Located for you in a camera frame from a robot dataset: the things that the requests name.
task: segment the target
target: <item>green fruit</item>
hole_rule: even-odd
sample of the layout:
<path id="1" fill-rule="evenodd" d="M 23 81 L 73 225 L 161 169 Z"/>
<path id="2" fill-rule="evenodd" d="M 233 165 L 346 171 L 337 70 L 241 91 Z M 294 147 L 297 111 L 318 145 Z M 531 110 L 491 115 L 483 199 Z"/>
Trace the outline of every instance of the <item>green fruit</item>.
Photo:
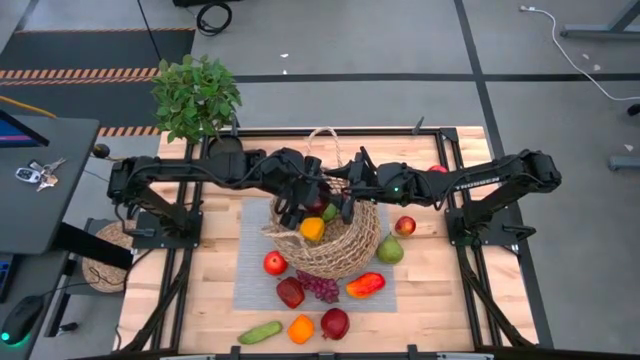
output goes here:
<path id="1" fill-rule="evenodd" d="M 282 323 L 280 321 L 272 321 L 270 323 L 254 327 L 246 333 L 238 336 L 238 342 L 242 345 L 251 345 L 264 341 L 273 335 L 282 331 Z"/>
<path id="2" fill-rule="evenodd" d="M 404 257 L 404 250 L 398 240 L 391 234 L 384 238 L 376 251 L 378 259 L 383 263 L 397 264 Z"/>
<path id="3" fill-rule="evenodd" d="M 327 206 L 327 208 L 324 209 L 324 212 L 322 213 L 322 220 L 324 220 L 324 222 L 331 221 L 334 217 L 336 217 L 337 214 L 338 208 L 333 204 L 329 204 L 329 206 Z"/>

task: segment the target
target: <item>computer mouse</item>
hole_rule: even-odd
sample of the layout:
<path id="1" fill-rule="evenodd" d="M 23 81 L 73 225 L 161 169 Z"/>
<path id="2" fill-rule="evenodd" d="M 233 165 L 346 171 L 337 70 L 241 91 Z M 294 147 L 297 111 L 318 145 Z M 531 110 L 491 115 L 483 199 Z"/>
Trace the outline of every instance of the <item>computer mouse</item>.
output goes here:
<path id="1" fill-rule="evenodd" d="M 31 332 L 43 308 L 43 296 L 27 296 L 20 300 L 4 320 L 0 339 L 7 345 L 22 341 Z"/>

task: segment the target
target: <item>white cable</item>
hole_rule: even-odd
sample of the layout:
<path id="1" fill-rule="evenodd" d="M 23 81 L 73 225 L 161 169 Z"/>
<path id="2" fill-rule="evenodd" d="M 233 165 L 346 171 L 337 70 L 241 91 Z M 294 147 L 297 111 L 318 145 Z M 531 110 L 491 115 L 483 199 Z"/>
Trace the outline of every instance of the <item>white cable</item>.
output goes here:
<path id="1" fill-rule="evenodd" d="M 562 52 L 562 55 L 564 55 L 564 57 L 567 59 L 569 64 L 571 64 L 571 66 L 573 66 L 574 69 L 578 70 L 582 75 L 586 76 L 587 79 L 591 80 L 591 82 L 594 83 L 594 85 L 597 86 L 598 89 L 600 89 L 600 91 L 602 91 L 602 93 L 605 94 L 606 97 L 608 97 L 609 99 L 614 100 L 614 101 L 640 100 L 640 96 L 633 96 L 633 97 L 628 97 L 628 98 L 617 98 L 617 97 L 613 97 L 613 96 L 609 95 L 609 93 L 604 88 L 602 88 L 602 86 L 600 86 L 600 84 L 598 84 L 598 82 L 595 81 L 591 77 L 591 75 L 587 74 L 586 71 L 580 69 L 576 64 L 574 64 L 574 62 L 571 60 L 569 55 L 567 55 L 567 53 L 564 51 L 562 46 L 560 46 L 560 43 L 558 42 L 558 39 L 556 38 L 556 24 L 557 23 L 556 23 L 556 18 L 553 17 L 553 15 L 549 14 L 548 12 L 546 12 L 544 10 L 536 9 L 536 8 L 534 8 L 532 6 L 520 6 L 520 11 L 535 12 L 535 13 L 540 13 L 540 14 L 547 15 L 551 19 L 551 21 L 553 21 L 553 28 L 551 29 L 551 37 L 553 38 L 553 43 L 556 44 L 558 49 L 560 49 L 560 51 Z"/>

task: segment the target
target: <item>wicker basket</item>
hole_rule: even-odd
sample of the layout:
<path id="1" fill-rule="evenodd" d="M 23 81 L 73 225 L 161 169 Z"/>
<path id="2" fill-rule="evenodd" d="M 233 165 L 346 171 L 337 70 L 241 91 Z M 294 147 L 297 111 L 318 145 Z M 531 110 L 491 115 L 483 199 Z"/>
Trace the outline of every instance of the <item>wicker basket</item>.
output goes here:
<path id="1" fill-rule="evenodd" d="M 307 155 L 311 152 L 313 138 L 325 130 L 333 135 L 338 165 L 342 166 L 338 136 L 328 127 L 316 129 L 309 135 Z M 347 185 L 341 179 L 327 180 L 334 193 L 339 194 Z M 369 202 L 355 203 L 351 224 L 344 224 L 339 216 L 327 223 L 320 243 L 309 242 L 299 232 L 280 225 L 280 218 L 274 208 L 275 199 L 271 202 L 270 225 L 263 229 L 263 234 L 273 239 L 276 248 L 289 264 L 318 277 L 339 279 L 362 270 L 373 257 L 380 241 L 378 209 Z"/>

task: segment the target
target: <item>round woven mat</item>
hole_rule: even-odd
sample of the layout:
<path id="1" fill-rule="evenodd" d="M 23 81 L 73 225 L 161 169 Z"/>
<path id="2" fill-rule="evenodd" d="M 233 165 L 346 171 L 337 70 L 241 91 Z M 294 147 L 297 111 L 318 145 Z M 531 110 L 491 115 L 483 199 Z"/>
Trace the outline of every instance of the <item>round woven mat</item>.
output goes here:
<path id="1" fill-rule="evenodd" d="M 135 221 L 126 222 L 127 229 L 135 227 Z M 104 241 L 125 249 L 131 249 L 133 238 L 125 235 L 119 221 L 103 227 L 96 236 Z M 120 268 L 106 265 L 100 261 L 82 258 L 82 274 L 91 287 L 100 292 L 114 293 L 124 290 L 124 277 L 127 272 Z"/>

